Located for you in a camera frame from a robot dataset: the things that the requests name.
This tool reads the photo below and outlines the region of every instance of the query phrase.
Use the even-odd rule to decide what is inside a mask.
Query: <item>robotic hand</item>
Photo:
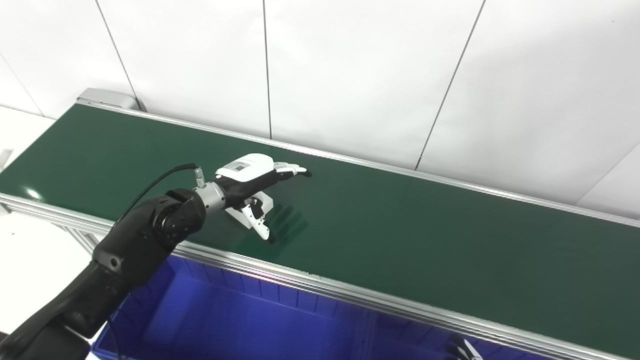
[[[172,172],[195,169],[197,187],[170,190],[133,208],[138,199]],[[296,174],[297,164],[275,163],[249,154],[219,168],[205,182],[194,164],[163,174],[141,193],[93,250],[89,265],[53,300],[0,343],[0,360],[81,360],[91,338],[131,290],[143,286],[175,247],[199,231],[208,214],[242,211],[260,236],[273,242],[254,195]]]
[[[484,360],[476,348],[459,335],[452,335],[453,345],[447,345],[445,350],[450,354],[445,360]]]

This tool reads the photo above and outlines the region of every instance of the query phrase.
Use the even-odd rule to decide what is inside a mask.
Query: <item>blue plastic bin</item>
[[[450,332],[171,257],[93,344],[103,360],[442,360]],[[486,360],[543,360],[468,338]]]

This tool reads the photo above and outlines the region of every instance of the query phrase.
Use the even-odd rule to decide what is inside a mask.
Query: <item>white robotic hand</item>
[[[298,164],[274,162],[265,154],[247,154],[219,168],[212,182],[220,189],[220,196],[225,201],[223,208],[242,213],[262,239],[273,243],[275,239],[266,223],[263,203],[254,195],[298,174],[311,176]]]
[[[447,360],[484,360],[471,343],[458,335],[451,335],[453,345],[447,345],[446,351],[450,354]]]

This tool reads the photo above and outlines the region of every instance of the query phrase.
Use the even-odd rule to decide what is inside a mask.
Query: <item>robotic arm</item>
[[[253,197],[296,174],[299,165],[275,163],[249,154],[205,181],[195,169],[197,187],[170,190],[140,204],[116,222],[93,250],[89,265],[50,303],[0,343],[0,360],[84,359],[91,338],[131,290],[143,286],[175,247],[199,231],[208,214],[234,208],[269,243],[260,200]]]

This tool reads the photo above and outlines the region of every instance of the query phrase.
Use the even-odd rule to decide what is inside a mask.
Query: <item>white wall panel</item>
[[[269,136],[261,0],[100,6],[149,112]]]
[[[273,138],[413,168],[480,0],[266,0]]]
[[[0,2],[0,52],[46,117],[88,87],[132,94],[93,1]]]
[[[567,203],[640,141],[640,3],[489,0],[419,170]]]
[[[640,219],[640,145],[578,201],[578,206]]]
[[[0,106],[41,115],[40,110],[2,56],[0,56]],[[3,127],[0,126],[0,136],[2,132]]]

